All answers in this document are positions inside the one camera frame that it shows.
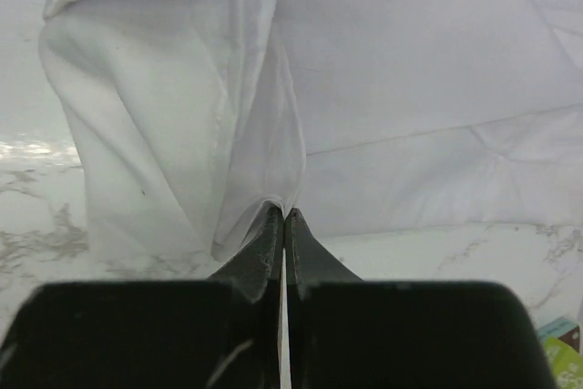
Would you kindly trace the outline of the green book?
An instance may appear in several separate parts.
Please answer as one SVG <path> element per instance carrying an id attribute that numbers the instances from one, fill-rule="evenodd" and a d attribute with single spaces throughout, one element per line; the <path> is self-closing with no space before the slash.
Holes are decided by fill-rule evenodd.
<path id="1" fill-rule="evenodd" d="M 559 317 L 537 330 L 558 388 L 582 387 L 582 326 Z"/>

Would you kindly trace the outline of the white long sleeve shirt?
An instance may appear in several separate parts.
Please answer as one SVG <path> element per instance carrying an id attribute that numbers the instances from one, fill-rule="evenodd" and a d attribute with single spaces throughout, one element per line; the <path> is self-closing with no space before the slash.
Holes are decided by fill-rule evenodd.
<path id="1" fill-rule="evenodd" d="M 582 221 L 582 0 L 46 0 L 102 260 Z"/>

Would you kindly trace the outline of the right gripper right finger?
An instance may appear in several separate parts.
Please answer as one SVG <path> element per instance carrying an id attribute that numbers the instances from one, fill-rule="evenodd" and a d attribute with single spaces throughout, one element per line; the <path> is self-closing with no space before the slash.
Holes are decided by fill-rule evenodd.
<path id="1" fill-rule="evenodd" d="M 295 302 L 339 301 L 364 285 L 314 237 L 299 209 L 285 221 L 284 248 L 288 297 Z"/>

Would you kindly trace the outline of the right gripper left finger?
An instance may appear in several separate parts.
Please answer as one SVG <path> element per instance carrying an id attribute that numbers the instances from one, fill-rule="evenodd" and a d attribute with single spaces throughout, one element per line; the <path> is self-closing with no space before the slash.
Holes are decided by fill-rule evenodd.
<path id="1" fill-rule="evenodd" d="M 270 205 L 255 237 L 208 280 L 232 286 L 248 302 L 280 302 L 282 251 L 283 216 Z"/>

